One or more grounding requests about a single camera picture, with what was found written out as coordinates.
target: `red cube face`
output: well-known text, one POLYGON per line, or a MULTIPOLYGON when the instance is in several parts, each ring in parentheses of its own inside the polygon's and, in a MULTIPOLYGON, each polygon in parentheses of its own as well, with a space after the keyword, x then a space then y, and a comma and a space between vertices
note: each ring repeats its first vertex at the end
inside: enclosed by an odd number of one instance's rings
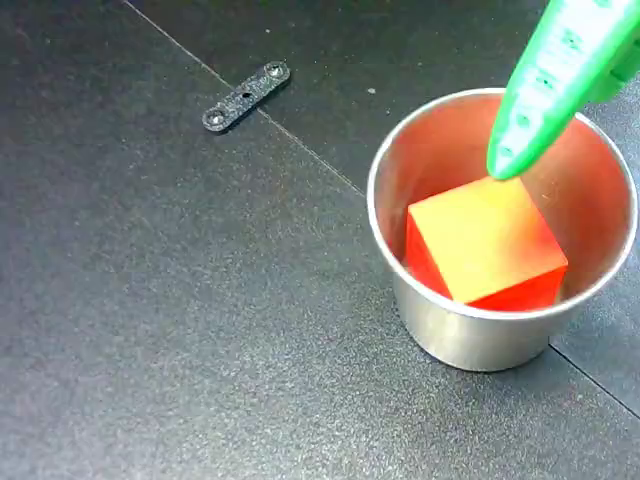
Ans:
POLYGON ((435 292, 503 311, 553 305, 568 265, 522 182, 491 178, 410 205, 406 261, 435 292))

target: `hole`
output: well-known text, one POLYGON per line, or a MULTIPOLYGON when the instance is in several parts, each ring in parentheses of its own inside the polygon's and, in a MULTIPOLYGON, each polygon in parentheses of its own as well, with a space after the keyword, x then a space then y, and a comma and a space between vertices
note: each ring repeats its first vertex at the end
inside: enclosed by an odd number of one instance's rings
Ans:
POLYGON ((520 128, 529 128, 529 125, 531 125, 531 120, 529 120, 529 117, 527 117, 526 115, 520 113, 516 116, 516 123, 520 128))
POLYGON ((553 84, 549 81, 549 79, 544 78, 544 77, 538 77, 536 78, 536 81, 538 83, 543 84, 545 87, 547 87, 549 90, 553 90, 553 84))
POLYGON ((568 46, 571 50, 579 52, 582 39, 574 31, 566 29, 562 34, 562 43, 568 46))

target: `metal cup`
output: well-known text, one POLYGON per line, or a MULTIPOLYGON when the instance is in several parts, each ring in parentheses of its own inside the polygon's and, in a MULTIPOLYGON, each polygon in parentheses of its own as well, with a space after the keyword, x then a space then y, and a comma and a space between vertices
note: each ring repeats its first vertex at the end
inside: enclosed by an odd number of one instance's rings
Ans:
POLYGON ((367 186, 369 222, 391 268, 402 320, 424 350, 464 370, 503 370, 540 354, 549 336, 620 269, 638 223, 637 193, 620 151, 578 114, 522 176, 569 260, 558 302, 534 311, 480 310, 414 279, 403 266, 407 206, 487 175, 487 144, 503 93, 469 90, 413 112, 380 146, 367 186))

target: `screw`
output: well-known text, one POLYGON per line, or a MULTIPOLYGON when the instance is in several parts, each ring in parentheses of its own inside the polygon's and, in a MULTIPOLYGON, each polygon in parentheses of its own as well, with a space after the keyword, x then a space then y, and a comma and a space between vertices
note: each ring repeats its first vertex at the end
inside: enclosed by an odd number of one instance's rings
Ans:
POLYGON ((222 122, 224 122, 224 113, 220 110, 214 110, 209 114, 209 123, 211 123, 211 125, 218 126, 221 125, 222 122))
POLYGON ((267 74, 269 74, 269 76, 273 78, 281 77, 283 73, 284 73, 284 70, 282 69, 282 66, 280 66, 277 63, 274 63, 267 67, 267 74))

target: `bolt head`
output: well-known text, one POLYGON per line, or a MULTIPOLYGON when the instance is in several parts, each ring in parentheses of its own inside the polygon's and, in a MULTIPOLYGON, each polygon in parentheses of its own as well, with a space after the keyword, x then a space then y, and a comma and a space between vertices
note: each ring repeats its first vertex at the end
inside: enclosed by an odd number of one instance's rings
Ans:
POLYGON ((284 69, 278 64, 269 65, 267 67, 267 74, 271 77, 278 78, 284 74, 284 69))

